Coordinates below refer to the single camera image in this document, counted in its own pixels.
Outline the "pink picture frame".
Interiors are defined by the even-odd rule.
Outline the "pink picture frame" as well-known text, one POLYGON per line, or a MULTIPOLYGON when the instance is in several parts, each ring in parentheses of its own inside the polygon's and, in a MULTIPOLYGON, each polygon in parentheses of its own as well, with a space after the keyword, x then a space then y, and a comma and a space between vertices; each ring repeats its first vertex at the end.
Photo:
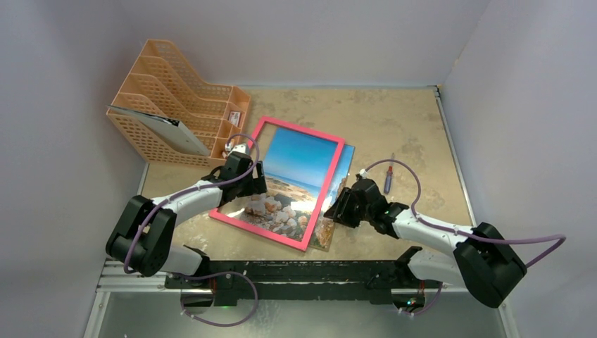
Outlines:
POLYGON ((303 127, 300 125, 296 125, 296 124, 286 122, 286 121, 283 121, 283 120, 280 120, 277 118, 273 118, 273 117, 263 117, 259 120, 255 130, 253 131, 252 137, 253 137, 254 141, 250 143, 251 146, 255 146, 255 145, 259 146, 257 138, 258 138, 260 131, 263 129, 263 126, 266 124, 276 125, 279 127, 290 129, 290 130, 296 130, 297 132, 309 134, 314 137, 320 137, 320 138, 330 140, 330 141, 337 143, 337 149, 334 153, 332 162, 327 171, 327 175, 326 175, 323 187, 321 189, 320 195, 318 197, 318 201, 315 205, 315 210, 313 212, 312 218, 310 219, 310 221, 308 223, 305 237, 303 238, 302 241, 298 242, 293 239, 282 237, 278 234, 268 232, 267 230, 264 230, 262 228, 256 227, 256 226, 248 224, 248 223, 245 223, 245 222, 231 216, 231 214, 230 214, 231 211, 234 210, 237 206, 239 206, 241 200, 248 198, 250 196, 241 198, 241 199, 239 199, 235 202, 232 202, 226 206, 214 209, 209 213, 209 216, 214 220, 220 221, 220 222, 228 224, 228 225, 232 225, 239 229, 246 230, 253 234, 262 236, 266 239, 270 239, 274 242, 278 242, 280 244, 289 246, 293 249, 305 251, 309 244, 311 235, 313 234, 313 232, 315 230, 315 226, 318 223, 318 219, 320 217, 320 211, 321 211, 322 207, 326 203, 328 203, 329 200, 331 199, 332 193, 331 193, 330 189, 332 188, 332 180, 334 177, 334 172, 337 169, 337 166, 340 162, 341 153, 343 151, 345 141, 341 137, 327 134, 325 132, 321 132, 321 131, 310 129, 310 128, 303 127))

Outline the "blue red screwdriver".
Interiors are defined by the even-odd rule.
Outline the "blue red screwdriver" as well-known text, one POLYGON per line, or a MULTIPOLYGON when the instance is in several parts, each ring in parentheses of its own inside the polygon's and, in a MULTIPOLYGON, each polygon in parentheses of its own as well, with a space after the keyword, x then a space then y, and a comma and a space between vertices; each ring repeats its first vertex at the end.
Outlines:
POLYGON ((383 189, 383 192, 386 195, 388 195, 391 191, 392 178, 393 178, 393 162, 390 161, 389 167, 386 172, 386 177, 385 177, 385 181, 384 181, 384 189, 383 189))

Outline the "beach landscape photo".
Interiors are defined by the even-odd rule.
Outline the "beach landscape photo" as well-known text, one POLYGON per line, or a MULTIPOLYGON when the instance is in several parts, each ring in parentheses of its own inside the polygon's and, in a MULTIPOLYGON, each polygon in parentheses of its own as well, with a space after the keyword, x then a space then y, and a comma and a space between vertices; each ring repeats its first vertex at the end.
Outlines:
POLYGON ((267 191, 242 199, 231 216, 295 241, 312 218, 337 143, 266 124, 257 138, 267 191))

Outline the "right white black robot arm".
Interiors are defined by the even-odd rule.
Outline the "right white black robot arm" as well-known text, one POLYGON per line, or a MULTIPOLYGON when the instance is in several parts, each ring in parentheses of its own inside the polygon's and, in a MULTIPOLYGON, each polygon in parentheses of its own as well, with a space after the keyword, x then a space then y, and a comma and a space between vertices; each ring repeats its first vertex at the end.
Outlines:
POLYGON ((371 179, 343 188, 323 215, 352 228, 367 222, 380 234, 415 242, 396 261, 396 279, 406 287, 420 280, 452 284, 466 288, 483 305, 498 308, 527 274, 526 265, 503 244, 493 225, 440 222, 443 229, 434 229, 409 206, 387 201, 371 179))

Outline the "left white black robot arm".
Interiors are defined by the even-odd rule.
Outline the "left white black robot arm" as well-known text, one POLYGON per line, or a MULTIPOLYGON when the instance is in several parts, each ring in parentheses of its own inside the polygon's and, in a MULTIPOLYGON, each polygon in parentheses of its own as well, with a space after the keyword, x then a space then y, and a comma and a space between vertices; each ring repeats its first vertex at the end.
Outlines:
POLYGON ((262 161, 234 151, 224 165, 186 189, 153 199, 133 196, 106 242, 106 253, 123 263, 126 273, 178 274, 191 287, 203 287, 210 278, 209 257, 200 249, 174 245, 175 228, 237 198, 266 191, 262 161))

